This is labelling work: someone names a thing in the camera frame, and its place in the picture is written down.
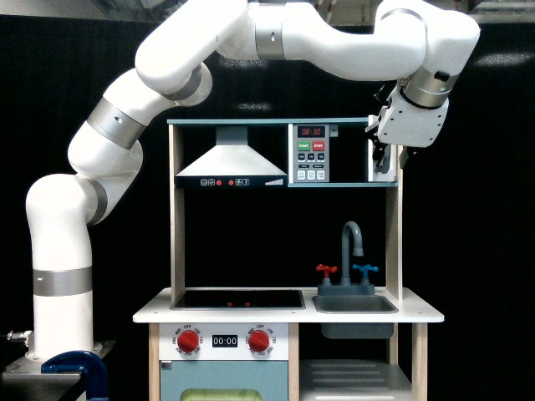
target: stovetop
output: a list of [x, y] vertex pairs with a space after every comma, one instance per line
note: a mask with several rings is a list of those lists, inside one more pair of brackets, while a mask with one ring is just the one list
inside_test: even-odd
[[303, 309], [299, 290], [188, 290], [171, 309]]

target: range hood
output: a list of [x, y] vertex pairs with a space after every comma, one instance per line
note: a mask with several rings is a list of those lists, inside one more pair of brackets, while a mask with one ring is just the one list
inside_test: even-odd
[[288, 175], [247, 144], [247, 127], [217, 127], [216, 146], [175, 178], [175, 188], [281, 188]]

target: toy kitchen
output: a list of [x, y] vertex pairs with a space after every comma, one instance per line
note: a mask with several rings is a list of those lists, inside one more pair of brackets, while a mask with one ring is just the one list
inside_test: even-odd
[[171, 288], [134, 315], [150, 400], [426, 400], [444, 316], [402, 285], [400, 149], [374, 161], [368, 118], [168, 124]]

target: red knob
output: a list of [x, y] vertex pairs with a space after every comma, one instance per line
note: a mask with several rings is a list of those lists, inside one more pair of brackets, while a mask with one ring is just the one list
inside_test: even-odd
[[323, 272], [325, 278], [329, 278], [329, 274], [334, 274], [338, 271], [337, 266], [324, 266], [324, 265], [317, 265], [316, 266], [316, 272]]
[[269, 347], [269, 336], [263, 330], [256, 330], [249, 336], [249, 347], [257, 353], [262, 353]]
[[178, 348], [185, 353], [192, 353], [199, 346], [199, 336], [193, 330], [186, 330], [178, 336]]

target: white countertop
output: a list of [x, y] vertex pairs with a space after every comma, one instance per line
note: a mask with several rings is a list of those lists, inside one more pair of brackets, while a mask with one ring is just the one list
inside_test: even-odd
[[[213, 290], [214, 288], [192, 288]], [[312, 298], [318, 295], [316, 287], [306, 288], [256, 288], [300, 290], [303, 294], [304, 309], [210, 309], [171, 310], [171, 289], [165, 288], [138, 311], [133, 319], [136, 323], [176, 323], [176, 322], [444, 322], [444, 315], [429, 303], [403, 289], [403, 300], [394, 298], [384, 287], [376, 287], [375, 294], [387, 298], [399, 311], [396, 313], [320, 313], [316, 311]]]

